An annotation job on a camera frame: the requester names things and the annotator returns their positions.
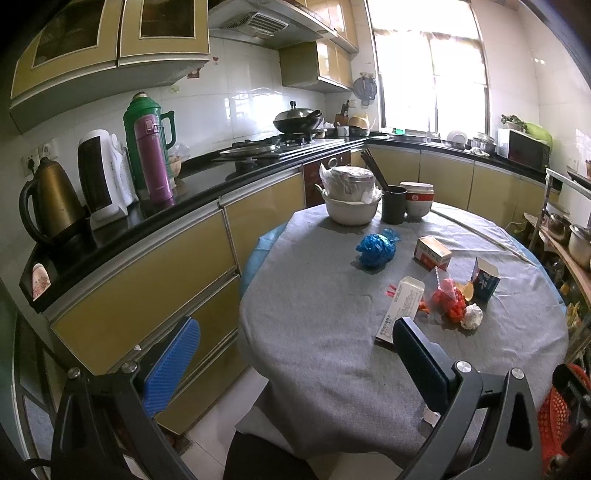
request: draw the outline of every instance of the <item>gas stove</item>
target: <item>gas stove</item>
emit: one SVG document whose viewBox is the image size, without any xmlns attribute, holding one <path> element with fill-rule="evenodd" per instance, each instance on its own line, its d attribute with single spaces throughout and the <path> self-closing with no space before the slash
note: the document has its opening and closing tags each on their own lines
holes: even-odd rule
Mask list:
<svg viewBox="0 0 591 480">
<path fill-rule="evenodd" d="M 232 148 L 221 151 L 215 162 L 256 162 L 264 166 L 294 152 L 315 153 L 344 143 L 343 138 L 312 138 L 310 134 L 276 135 L 264 140 L 234 142 Z"/>
</svg>

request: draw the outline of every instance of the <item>bowl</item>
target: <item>bowl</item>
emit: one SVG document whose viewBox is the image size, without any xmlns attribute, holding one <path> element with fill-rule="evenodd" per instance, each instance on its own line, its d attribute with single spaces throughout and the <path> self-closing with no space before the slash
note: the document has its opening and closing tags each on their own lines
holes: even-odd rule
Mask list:
<svg viewBox="0 0 591 480">
<path fill-rule="evenodd" d="M 429 213 L 435 195 L 433 185 L 402 181 L 400 186 L 407 189 L 406 213 L 409 220 L 420 220 Z"/>
<path fill-rule="evenodd" d="M 324 189 L 322 190 L 322 198 L 329 217 L 336 223 L 346 226 L 367 225 L 375 217 L 381 200 L 379 197 L 372 203 L 341 202 L 330 198 Z"/>
</svg>

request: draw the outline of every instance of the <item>black cup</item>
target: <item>black cup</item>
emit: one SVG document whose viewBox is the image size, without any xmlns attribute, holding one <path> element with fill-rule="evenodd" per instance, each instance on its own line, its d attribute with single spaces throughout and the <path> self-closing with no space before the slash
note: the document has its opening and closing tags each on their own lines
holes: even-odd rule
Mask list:
<svg viewBox="0 0 591 480">
<path fill-rule="evenodd" d="M 406 189 L 394 185 L 388 186 L 389 192 L 382 196 L 382 221 L 390 225 L 400 225 L 404 221 L 406 210 Z"/>
</svg>

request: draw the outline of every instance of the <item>range hood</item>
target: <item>range hood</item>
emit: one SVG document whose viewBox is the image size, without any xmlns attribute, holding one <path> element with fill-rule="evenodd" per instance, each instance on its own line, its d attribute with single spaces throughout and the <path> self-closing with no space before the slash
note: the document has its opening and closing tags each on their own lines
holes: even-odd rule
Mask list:
<svg viewBox="0 0 591 480">
<path fill-rule="evenodd" d="M 316 14 L 298 5 L 296 0 L 209 0 L 209 35 L 274 50 L 326 38 L 357 52 Z"/>
</svg>

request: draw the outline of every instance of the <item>brown kettle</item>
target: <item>brown kettle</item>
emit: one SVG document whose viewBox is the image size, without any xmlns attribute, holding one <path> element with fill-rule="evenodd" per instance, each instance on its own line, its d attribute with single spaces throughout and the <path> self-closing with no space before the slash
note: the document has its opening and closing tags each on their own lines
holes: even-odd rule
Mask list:
<svg viewBox="0 0 591 480">
<path fill-rule="evenodd" d="M 33 197 L 35 227 L 28 208 Z M 74 187 L 56 161 L 43 157 L 31 181 L 25 183 L 18 201 L 22 224 L 33 240 L 56 247 L 86 228 L 86 212 Z"/>
</svg>

